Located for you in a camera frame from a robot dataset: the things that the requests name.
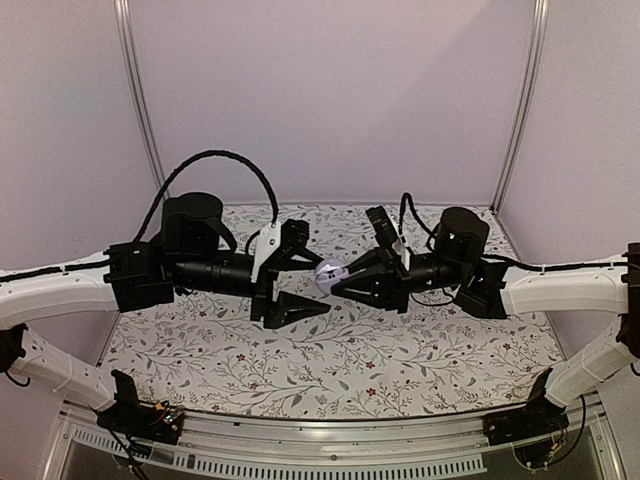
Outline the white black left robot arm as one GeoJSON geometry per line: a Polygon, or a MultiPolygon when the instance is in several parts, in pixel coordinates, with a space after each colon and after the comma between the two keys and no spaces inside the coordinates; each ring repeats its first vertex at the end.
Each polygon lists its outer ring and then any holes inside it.
{"type": "Polygon", "coordinates": [[[165,201],[160,231],[150,241],[116,244],[69,265],[3,275],[2,373],[20,386],[38,381],[64,393],[89,407],[104,429],[175,443],[182,407],[142,403],[130,375],[103,371],[52,346],[31,323],[75,313],[137,311],[199,291],[248,299],[251,319],[273,330],[328,311],[325,303],[274,288],[280,273],[319,265],[320,257],[307,247],[307,222],[265,226],[255,252],[246,255],[222,214],[216,196],[187,193],[165,201]]]}

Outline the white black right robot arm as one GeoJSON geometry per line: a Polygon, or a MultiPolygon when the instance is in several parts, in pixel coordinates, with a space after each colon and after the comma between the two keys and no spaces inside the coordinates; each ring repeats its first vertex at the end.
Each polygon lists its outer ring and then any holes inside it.
{"type": "Polygon", "coordinates": [[[575,264],[531,265],[485,253],[489,225],[471,210],[449,207],[432,251],[413,254],[383,207],[366,212],[377,241],[346,266],[334,296],[404,313],[413,293],[453,287],[454,303],[477,319],[561,311],[616,315],[595,340],[569,360],[539,374],[524,406],[483,419],[490,444],[564,429],[566,408],[639,358],[639,245],[609,258],[575,264]]]}

